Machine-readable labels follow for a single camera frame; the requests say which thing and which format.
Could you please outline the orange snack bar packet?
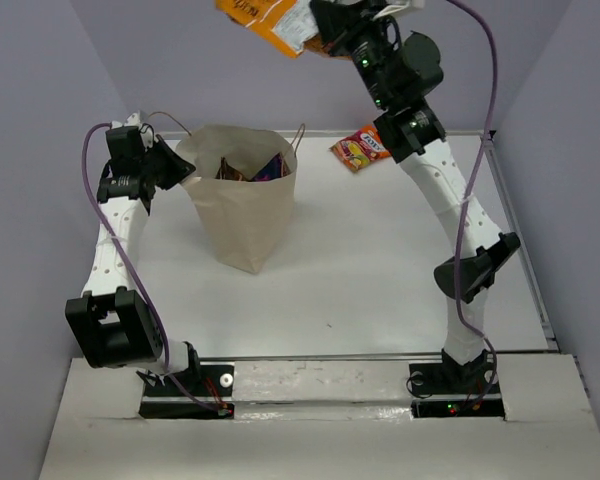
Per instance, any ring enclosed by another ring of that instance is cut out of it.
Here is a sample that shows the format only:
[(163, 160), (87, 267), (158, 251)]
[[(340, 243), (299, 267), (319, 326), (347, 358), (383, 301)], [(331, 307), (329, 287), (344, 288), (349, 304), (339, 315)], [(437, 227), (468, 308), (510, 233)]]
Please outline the orange snack bar packet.
[(305, 51), (330, 57), (308, 1), (226, 0), (216, 1), (215, 8), (290, 58)]

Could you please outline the brown Kettle chips bag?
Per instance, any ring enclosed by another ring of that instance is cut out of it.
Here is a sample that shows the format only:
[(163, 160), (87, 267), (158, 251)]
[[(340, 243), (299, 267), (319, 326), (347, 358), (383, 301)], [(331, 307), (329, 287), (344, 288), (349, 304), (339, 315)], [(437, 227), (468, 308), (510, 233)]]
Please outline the brown Kettle chips bag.
[(217, 180), (247, 181), (247, 177), (236, 168), (232, 167), (225, 157), (221, 158), (219, 169), (216, 173)]

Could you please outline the beige paper bag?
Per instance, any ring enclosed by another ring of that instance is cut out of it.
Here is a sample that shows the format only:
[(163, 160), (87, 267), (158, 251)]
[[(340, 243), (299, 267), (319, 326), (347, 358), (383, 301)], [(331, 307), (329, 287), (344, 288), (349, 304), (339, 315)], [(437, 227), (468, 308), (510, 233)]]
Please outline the beige paper bag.
[[(196, 172), (181, 185), (195, 206), (216, 259), (238, 270), (259, 273), (290, 223), (297, 153), (306, 125), (299, 125), (291, 141), (272, 130), (222, 124), (183, 131), (176, 153), (193, 164)], [(251, 182), (278, 153), (291, 173), (268, 182)], [(247, 181), (217, 180), (222, 157)]]

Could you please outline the purple snack bag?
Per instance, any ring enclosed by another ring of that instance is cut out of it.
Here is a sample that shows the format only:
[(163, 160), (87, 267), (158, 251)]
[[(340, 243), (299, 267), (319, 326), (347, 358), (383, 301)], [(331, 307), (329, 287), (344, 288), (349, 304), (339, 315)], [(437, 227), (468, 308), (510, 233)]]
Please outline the purple snack bag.
[(251, 179), (251, 182), (268, 182), (289, 175), (291, 170), (281, 153), (275, 155)]

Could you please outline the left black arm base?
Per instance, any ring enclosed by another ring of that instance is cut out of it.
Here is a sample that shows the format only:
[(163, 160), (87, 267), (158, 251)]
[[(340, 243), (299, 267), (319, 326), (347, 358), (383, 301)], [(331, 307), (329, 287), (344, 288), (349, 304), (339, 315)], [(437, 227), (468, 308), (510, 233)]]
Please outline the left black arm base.
[(154, 420), (231, 420), (235, 414), (233, 362), (202, 362), (199, 378), (175, 374), (177, 382), (138, 370), (143, 383), (139, 415)]

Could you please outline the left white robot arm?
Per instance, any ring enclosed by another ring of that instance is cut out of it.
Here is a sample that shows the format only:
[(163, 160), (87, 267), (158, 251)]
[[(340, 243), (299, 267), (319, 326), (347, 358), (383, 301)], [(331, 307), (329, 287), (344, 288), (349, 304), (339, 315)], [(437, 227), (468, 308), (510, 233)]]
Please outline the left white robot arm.
[(139, 367), (189, 395), (201, 383), (198, 354), (190, 342), (169, 338), (137, 262), (156, 191), (195, 168), (138, 115), (92, 127), (80, 167), (99, 230), (86, 283), (65, 306), (70, 329), (91, 367)]

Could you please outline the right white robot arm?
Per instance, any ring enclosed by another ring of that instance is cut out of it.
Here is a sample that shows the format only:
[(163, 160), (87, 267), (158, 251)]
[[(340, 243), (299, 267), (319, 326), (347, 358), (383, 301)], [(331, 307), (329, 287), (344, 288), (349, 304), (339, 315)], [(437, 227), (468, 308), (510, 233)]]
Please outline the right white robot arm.
[(414, 181), (447, 236), (451, 257), (434, 270), (447, 300), (447, 334), (439, 362), (415, 386), (424, 395), (469, 393), (495, 378), (495, 355), (484, 334), (484, 310), (497, 272), (520, 248), (514, 232), (490, 219), (455, 161), (446, 131), (426, 97), (444, 78), (441, 53), (428, 36), (400, 34), (405, 1), (312, 1), (321, 45), (349, 58), (380, 116), (374, 125), (393, 160)]

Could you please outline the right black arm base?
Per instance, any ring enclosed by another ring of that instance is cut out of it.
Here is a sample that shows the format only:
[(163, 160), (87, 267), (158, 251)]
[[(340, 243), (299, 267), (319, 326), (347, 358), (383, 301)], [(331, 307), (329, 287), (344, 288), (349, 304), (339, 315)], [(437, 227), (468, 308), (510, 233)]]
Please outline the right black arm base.
[(443, 378), (441, 362), (410, 364), (405, 386), (412, 398), (412, 416), (415, 419), (504, 419), (499, 384), (485, 393), (492, 372), (492, 363), (488, 362), (468, 380), (454, 382)]

